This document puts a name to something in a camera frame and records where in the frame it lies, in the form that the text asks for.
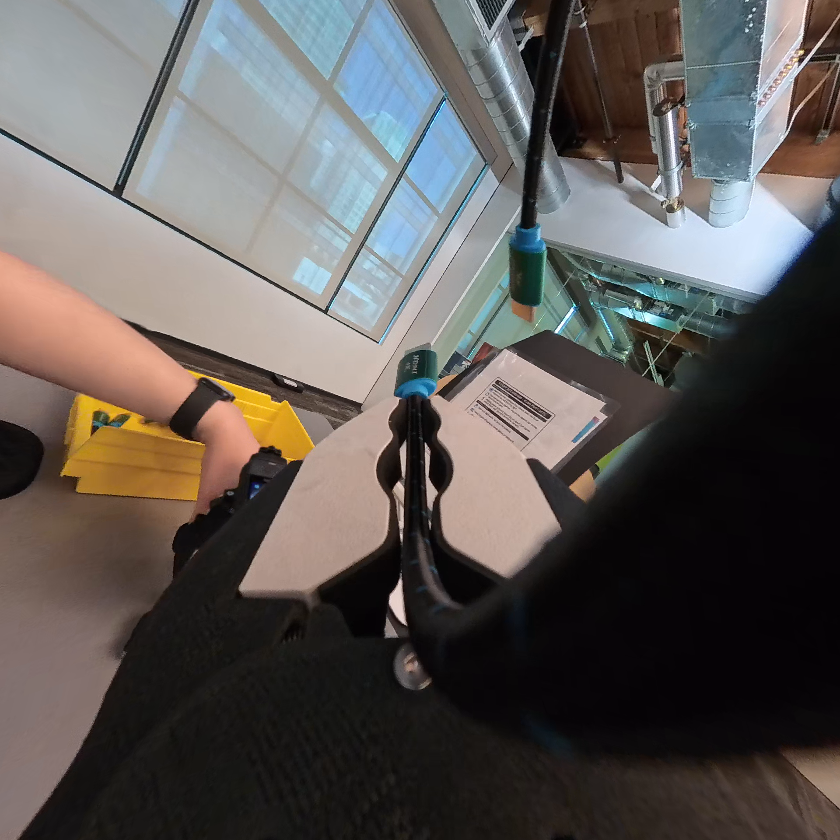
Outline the person's left hand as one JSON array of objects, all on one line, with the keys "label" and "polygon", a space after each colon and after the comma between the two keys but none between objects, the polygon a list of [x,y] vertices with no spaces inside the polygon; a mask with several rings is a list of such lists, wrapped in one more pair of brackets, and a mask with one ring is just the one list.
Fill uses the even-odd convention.
[{"label": "person's left hand", "polygon": [[231,402],[216,402],[196,425],[193,436],[204,446],[202,471],[191,516],[206,514],[210,504],[238,486],[242,468],[259,451],[244,415]]}]

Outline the yellow storage bin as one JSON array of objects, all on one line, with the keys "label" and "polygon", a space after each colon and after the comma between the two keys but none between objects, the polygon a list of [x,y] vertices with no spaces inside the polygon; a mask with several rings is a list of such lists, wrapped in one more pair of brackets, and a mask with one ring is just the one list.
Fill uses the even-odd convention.
[{"label": "yellow storage bin", "polygon": [[[286,460],[305,458],[314,443],[289,402],[231,382],[213,380],[235,395],[237,408],[262,447],[277,448]],[[110,419],[128,414],[119,427],[92,432],[94,413]],[[66,423],[60,475],[76,481],[76,492],[112,497],[194,501],[204,446],[144,423],[127,409],[77,394]]]}]

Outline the metal hvac unit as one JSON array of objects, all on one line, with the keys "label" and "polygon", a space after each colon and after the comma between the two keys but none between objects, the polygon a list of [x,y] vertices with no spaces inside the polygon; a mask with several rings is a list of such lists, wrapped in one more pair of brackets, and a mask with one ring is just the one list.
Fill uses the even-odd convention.
[{"label": "metal hvac unit", "polygon": [[692,174],[750,182],[789,131],[806,1],[681,1]]}]

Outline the black smartwatch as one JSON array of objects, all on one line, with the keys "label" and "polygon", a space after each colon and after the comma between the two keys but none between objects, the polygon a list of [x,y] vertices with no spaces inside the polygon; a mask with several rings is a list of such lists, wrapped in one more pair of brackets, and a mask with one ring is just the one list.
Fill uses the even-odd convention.
[{"label": "black smartwatch", "polygon": [[179,437],[196,441],[196,429],[217,403],[233,403],[235,394],[214,379],[202,376],[196,387],[172,415],[168,428]]}]

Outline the black rod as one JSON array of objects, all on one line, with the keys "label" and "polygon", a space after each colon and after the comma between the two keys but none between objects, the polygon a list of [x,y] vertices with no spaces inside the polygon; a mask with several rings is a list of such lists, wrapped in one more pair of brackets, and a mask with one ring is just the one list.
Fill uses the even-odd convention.
[{"label": "black rod", "polygon": [[575,13],[579,18],[579,30],[583,34],[586,52],[590,61],[592,78],[595,84],[595,91],[597,94],[601,118],[602,128],[604,132],[605,144],[610,150],[610,158],[612,160],[614,174],[619,185],[624,184],[623,164],[621,161],[620,152],[618,149],[619,135],[615,132],[613,121],[606,104],[606,96],[602,84],[602,77],[597,64],[592,35],[589,27],[589,19],[587,17],[585,3],[583,1],[576,2]]}]

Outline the silver pipe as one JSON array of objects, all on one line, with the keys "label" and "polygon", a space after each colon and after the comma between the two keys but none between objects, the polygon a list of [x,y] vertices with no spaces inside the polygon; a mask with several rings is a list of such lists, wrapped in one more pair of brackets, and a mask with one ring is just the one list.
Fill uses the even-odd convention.
[{"label": "silver pipe", "polygon": [[667,226],[679,228],[686,219],[683,200],[684,160],[679,133],[681,100],[667,95],[670,82],[685,79],[685,63],[681,57],[655,62],[644,71],[644,95],[648,135],[657,157],[657,175],[650,186],[665,213]]}]

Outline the black board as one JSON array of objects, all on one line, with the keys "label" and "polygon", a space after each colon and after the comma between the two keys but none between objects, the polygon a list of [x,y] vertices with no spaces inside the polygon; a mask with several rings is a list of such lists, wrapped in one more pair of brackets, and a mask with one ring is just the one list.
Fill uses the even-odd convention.
[{"label": "black board", "polygon": [[[674,398],[674,393],[662,386],[553,332],[540,332],[504,350],[512,350],[549,373],[568,382],[579,382],[620,404],[611,421],[584,443],[565,465],[553,469],[535,458],[525,458],[547,497],[555,495],[572,497],[575,501],[589,500],[594,494],[596,475],[592,474],[592,469],[596,464],[659,420]],[[473,362],[464,373],[449,381],[438,396],[451,403],[449,397],[458,393],[465,380],[499,351],[493,350]],[[430,433],[435,430],[436,424],[430,419],[428,405],[431,397],[414,398],[418,404],[417,420],[414,422],[416,430],[408,434],[410,440],[421,438],[428,450]]]}]

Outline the black rounded object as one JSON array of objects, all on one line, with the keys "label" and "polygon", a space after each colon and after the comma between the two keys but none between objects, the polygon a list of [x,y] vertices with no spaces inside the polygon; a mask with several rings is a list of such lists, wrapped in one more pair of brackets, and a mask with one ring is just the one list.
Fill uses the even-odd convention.
[{"label": "black rounded object", "polygon": [[35,481],[45,456],[41,439],[32,431],[2,420],[1,499],[14,497]]}]

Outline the silver spiral duct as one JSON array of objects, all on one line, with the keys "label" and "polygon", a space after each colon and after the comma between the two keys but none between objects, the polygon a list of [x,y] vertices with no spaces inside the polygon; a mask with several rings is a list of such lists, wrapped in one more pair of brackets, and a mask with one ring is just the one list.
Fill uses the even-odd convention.
[{"label": "silver spiral duct", "polygon": [[532,35],[524,2],[433,1],[447,87],[488,134],[493,128],[520,177],[526,171],[534,103],[522,48]]}]

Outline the person's left forearm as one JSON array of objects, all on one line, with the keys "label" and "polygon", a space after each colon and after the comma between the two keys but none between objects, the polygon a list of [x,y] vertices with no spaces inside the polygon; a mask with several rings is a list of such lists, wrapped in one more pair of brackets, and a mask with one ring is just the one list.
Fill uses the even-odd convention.
[{"label": "person's left forearm", "polygon": [[5,253],[1,362],[159,424],[197,390],[179,364],[110,311]]}]

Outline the round duct stub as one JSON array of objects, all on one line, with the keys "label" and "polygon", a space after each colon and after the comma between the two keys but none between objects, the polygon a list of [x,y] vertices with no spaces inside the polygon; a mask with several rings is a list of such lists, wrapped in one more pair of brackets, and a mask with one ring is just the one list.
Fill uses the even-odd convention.
[{"label": "round duct stub", "polygon": [[754,180],[710,179],[707,220],[713,228],[727,228],[742,221],[750,208]]}]

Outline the white instruction sheet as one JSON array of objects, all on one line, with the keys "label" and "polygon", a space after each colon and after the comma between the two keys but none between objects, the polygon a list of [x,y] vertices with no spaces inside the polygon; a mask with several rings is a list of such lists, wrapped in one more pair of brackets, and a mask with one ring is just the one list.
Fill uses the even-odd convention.
[{"label": "white instruction sheet", "polygon": [[565,465],[620,407],[512,350],[495,354],[449,401],[497,431],[524,458],[553,469]]}]

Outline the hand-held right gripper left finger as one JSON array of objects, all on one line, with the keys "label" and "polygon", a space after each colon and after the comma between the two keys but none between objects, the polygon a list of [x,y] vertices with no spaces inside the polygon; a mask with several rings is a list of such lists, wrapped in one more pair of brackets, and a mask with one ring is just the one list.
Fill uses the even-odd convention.
[{"label": "hand-held right gripper left finger", "polygon": [[326,437],[301,463],[239,586],[245,598],[310,605],[399,553],[395,484],[405,403],[390,396]]}]

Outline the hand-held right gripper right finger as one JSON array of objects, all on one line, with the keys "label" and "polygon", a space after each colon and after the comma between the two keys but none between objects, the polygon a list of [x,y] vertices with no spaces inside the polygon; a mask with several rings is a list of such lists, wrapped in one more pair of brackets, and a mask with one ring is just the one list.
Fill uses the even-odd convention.
[{"label": "hand-held right gripper right finger", "polygon": [[529,462],[488,424],[429,400],[433,545],[493,581],[510,579],[561,532]]}]

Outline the large window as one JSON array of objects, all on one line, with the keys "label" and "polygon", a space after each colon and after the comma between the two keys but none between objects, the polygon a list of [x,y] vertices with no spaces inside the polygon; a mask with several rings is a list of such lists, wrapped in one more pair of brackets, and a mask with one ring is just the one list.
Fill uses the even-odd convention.
[{"label": "large window", "polygon": [[487,169],[383,1],[3,1],[2,134],[381,342]]}]

